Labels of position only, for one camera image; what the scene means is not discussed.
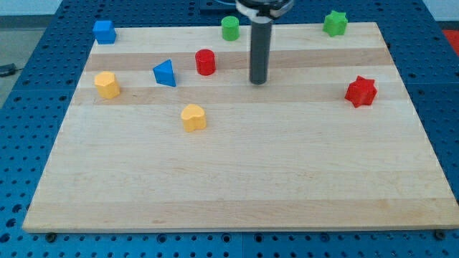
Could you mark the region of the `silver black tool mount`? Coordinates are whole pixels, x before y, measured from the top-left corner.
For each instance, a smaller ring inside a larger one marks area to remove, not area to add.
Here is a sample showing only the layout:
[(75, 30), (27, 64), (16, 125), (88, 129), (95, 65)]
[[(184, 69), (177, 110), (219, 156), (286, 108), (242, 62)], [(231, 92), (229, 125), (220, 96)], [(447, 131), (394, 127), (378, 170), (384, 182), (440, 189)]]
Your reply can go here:
[(294, 0), (236, 0), (236, 9), (249, 19), (279, 19), (294, 6)]

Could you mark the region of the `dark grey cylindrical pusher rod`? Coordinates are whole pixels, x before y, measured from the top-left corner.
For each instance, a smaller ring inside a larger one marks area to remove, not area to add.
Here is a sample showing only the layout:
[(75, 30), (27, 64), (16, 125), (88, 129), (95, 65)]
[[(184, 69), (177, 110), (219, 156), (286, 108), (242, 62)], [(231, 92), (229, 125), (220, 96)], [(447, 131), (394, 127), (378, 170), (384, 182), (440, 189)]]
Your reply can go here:
[(265, 16), (251, 20), (250, 81), (254, 85), (264, 84), (268, 79), (272, 25), (272, 19)]

